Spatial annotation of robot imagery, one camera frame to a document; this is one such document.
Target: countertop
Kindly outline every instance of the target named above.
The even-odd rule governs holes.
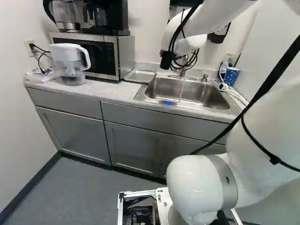
[[[24,85],[30,88],[47,90],[81,98],[88,98],[97,101],[190,116],[206,120],[214,120],[224,123],[231,123],[239,114],[239,110],[236,111],[236,114],[225,112],[219,113],[211,112],[205,107],[201,109],[183,109],[172,105],[157,105],[155,103],[135,100],[134,97],[142,84],[125,81],[112,82],[109,80],[96,81],[87,79],[84,85],[73,87],[64,85],[63,81],[58,78],[47,83],[32,83],[25,81]]]

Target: kitchen sink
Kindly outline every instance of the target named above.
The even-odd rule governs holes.
[[[202,82],[158,74],[150,84],[143,84],[135,99],[160,105],[172,105],[183,108],[207,108],[236,114],[237,108],[231,98],[218,89],[215,80]]]
[[[218,88],[211,81],[183,81],[183,79],[156,77],[146,88],[145,95],[152,99],[174,102],[174,104],[180,100],[215,109],[230,108]]]

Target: floor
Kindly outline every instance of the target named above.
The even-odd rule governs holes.
[[[116,225],[119,192],[162,186],[63,157],[4,225]]]

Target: metal tray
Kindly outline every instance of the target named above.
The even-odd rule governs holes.
[[[155,75],[156,72],[151,69],[134,68],[124,77],[124,80],[135,83],[150,83]]]

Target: blue mug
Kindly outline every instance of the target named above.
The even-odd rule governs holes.
[[[224,83],[228,84],[228,86],[232,86],[236,78],[238,77],[239,73],[240,73],[239,68],[228,67],[227,72],[224,76]]]

